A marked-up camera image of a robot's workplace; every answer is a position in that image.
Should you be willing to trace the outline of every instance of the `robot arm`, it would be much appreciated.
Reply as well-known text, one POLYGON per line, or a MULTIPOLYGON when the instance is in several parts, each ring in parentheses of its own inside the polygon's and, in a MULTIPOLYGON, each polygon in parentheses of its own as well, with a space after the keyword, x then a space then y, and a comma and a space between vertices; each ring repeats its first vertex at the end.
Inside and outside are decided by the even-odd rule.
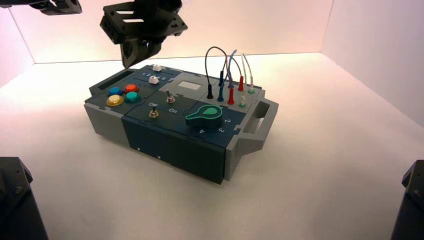
MULTIPOLYGON (((82 13, 78 0, 0 0, 2 8, 13 5, 30 5, 46 15, 82 13)), ((181 0, 135 0, 103 8, 100 26, 120 45, 126 69, 159 53, 167 36, 188 29, 178 15, 182 5, 181 0)))
POLYGON ((0 7, 30 5, 45 15, 80 14, 83 12, 78 0, 0 0, 0 7))

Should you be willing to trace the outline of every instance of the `cable wire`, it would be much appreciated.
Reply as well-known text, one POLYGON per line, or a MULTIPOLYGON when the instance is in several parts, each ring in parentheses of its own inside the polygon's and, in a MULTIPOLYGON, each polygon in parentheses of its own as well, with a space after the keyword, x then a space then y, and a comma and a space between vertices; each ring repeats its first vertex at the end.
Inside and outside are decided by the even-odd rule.
POLYGON ((245 60, 243 59, 243 56, 240 55, 241 57, 241 64, 243 65, 243 72, 244 72, 244 88, 246 88, 246 82, 248 81, 248 76, 246 74, 246 66, 245 66, 245 60))
POLYGON ((228 79, 229 79, 229 88, 234 88, 234 85, 233 85, 233 77, 231 76, 231 60, 233 60, 233 57, 234 57, 234 54, 237 52, 237 49, 236 50, 234 50, 232 53, 231 53, 231 55, 229 56, 229 60, 228 60, 228 70, 227 70, 227 73, 228 73, 228 79))
POLYGON ((249 93, 254 93, 255 92, 255 90, 254 90, 254 84, 253 84, 253 75, 252 75, 252 69, 251 69, 251 66, 250 66, 250 64, 249 64, 249 61, 248 61, 248 59, 246 58, 246 55, 244 54, 244 53, 242 53, 241 55, 243 55, 243 57, 244 57, 244 60, 246 60, 246 63, 247 63, 247 67, 249 68, 249 73, 250 73, 250 87, 249 87, 249 93))
MULTIPOLYGON (((236 61, 236 59, 235 59, 235 58, 233 58, 232 60, 233 60, 233 61, 235 62, 235 64, 237 65, 238 72, 240 73, 240 76, 241 76, 241 75, 242 75, 242 70, 240 69, 239 63, 236 61)), ((227 80, 227 78, 228 78, 228 71, 227 71, 227 73, 226 73, 225 80, 227 80)))
POLYGON ((227 61, 228 56, 227 56, 227 53, 226 53, 224 50, 222 50, 221 48, 217 47, 217 46, 212 46, 212 47, 210 47, 210 48, 207 50, 206 55, 204 56, 204 70, 206 71, 207 84, 209 84, 209 85, 210 85, 211 83, 209 82, 209 74, 208 74, 208 64, 207 64, 207 60, 208 60, 208 54, 209 54, 209 51, 211 51, 212 49, 218 49, 218 50, 220 50, 222 53, 224 53, 224 55, 225 55, 225 62, 224 62, 224 65, 222 66, 222 71, 224 71, 225 67, 227 66, 227 72, 228 72, 228 61, 227 61))

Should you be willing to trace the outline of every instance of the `white wall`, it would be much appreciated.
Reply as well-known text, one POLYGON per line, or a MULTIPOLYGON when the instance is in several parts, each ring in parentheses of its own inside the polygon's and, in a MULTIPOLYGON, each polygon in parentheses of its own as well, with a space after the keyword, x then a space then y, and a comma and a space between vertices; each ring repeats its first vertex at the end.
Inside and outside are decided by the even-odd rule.
POLYGON ((424 1, 335 0, 322 52, 424 127, 424 1))
POLYGON ((0 23, 1 87, 34 62, 8 9, 0 7, 0 23))
MULTIPOLYGON (((103 6, 129 0, 79 0, 79 15, 11 12, 36 63, 120 60, 99 27, 103 6)), ((168 37, 158 58, 203 56, 209 46, 249 54, 319 52, 333 0, 182 0, 188 30, 168 37)))

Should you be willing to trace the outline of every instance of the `small display screen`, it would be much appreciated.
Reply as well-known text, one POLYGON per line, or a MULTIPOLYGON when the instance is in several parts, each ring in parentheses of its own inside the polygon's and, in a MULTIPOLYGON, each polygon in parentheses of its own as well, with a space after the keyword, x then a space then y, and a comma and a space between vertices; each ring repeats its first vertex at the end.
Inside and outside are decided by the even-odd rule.
POLYGON ((192 83, 192 82, 188 82, 188 81, 181 81, 178 84, 178 86, 186 88, 186 89, 198 90, 202 85, 192 83))

